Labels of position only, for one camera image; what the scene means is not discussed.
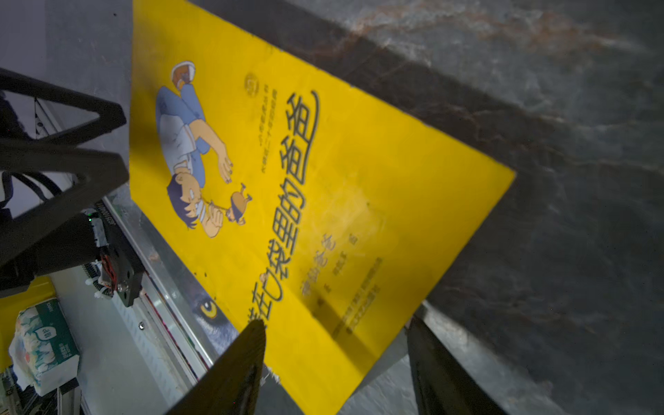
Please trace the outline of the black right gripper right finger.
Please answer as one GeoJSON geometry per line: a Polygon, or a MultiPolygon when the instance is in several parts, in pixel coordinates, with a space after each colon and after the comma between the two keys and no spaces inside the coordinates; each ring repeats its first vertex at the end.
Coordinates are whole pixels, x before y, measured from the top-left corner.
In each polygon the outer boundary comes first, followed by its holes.
{"type": "Polygon", "coordinates": [[[422,319],[411,319],[406,338],[420,414],[506,414],[422,319]]]}

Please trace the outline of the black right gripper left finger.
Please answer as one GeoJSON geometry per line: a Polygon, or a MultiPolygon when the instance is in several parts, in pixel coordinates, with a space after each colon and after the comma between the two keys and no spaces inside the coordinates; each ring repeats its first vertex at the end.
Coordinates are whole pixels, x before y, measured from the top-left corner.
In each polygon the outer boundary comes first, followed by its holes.
{"type": "Polygon", "coordinates": [[[265,352],[266,326],[253,320],[167,414],[253,414],[265,352]]]}

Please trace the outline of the yellow cartoon cover book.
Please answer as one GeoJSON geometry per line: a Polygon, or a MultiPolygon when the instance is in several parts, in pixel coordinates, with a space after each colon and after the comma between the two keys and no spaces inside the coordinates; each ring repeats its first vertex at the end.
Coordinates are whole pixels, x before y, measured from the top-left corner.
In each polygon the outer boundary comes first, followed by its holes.
{"type": "Polygon", "coordinates": [[[338,413],[427,285],[362,239],[367,217],[313,199],[299,140],[320,103],[233,29],[198,24],[228,38],[229,68],[178,40],[181,2],[133,5],[131,198],[235,328],[264,322],[266,366],[297,406],[338,413]]]}

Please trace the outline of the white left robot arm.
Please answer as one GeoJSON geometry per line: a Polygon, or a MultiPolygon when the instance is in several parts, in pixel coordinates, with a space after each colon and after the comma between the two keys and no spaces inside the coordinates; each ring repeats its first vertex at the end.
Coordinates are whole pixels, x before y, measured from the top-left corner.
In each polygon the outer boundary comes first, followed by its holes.
{"type": "Polygon", "coordinates": [[[99,261],[126,307],[146,271],[103,197],[129,171],[116,153],[82,144],[126,124],[122,107],[7,69],[2,93],[16,93],[96,113],[96,119],[46,138],[31,138],[1,100],[1,295],[25,292],[43,275],[99,261]]]}

